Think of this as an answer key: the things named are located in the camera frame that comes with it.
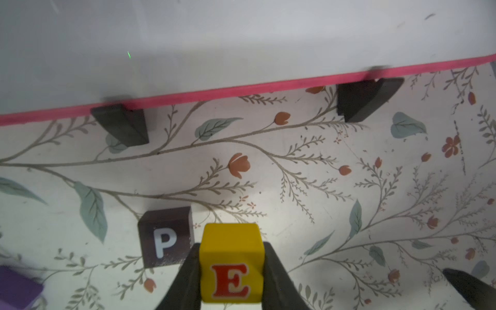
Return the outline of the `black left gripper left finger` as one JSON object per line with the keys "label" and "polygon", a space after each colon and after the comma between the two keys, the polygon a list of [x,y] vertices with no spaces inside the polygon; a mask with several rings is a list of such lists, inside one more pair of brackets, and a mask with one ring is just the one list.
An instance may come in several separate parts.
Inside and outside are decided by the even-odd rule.
{"label": "black left gripper left finger", "polygon": [[156,310],[200,310],[200,278],[200,243],[196,243]]}

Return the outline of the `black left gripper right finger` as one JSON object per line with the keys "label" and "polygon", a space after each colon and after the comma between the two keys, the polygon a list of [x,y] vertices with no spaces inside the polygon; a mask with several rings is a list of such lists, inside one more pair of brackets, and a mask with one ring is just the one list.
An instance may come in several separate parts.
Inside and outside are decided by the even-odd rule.
{"label": "black left gripper right finger", "polygon": [[263,310],[308,310],[277,256],[273,246],[264,242],[265,261],[263,269]]}

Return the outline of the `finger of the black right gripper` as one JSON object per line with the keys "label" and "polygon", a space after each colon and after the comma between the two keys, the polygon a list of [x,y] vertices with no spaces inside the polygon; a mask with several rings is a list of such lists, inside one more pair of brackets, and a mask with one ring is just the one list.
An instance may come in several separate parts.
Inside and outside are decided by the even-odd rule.
{"label": "finger of the black right gripper", "polygon": [[473,309],[495,310],[495,288],[464,271],[446,268],[443,275]]}

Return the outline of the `yellow E block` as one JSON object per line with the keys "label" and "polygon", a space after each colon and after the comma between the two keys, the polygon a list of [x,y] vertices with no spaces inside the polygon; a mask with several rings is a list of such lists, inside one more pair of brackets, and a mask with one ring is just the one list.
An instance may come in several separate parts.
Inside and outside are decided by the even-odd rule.
{"label": "yellow E block", "polygon": [[205,303],[262,302],[265,249],[255,223],[209,223],[200,244]]}

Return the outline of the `dark brown P block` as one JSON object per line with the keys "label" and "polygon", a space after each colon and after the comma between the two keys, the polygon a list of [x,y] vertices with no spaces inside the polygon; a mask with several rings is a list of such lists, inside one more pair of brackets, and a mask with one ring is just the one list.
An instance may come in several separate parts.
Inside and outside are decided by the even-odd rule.
{"label": "dark brown P block", "polygon": [[195,243],[191,207],[147,211],[138,233],[144,268],[181,264]]}

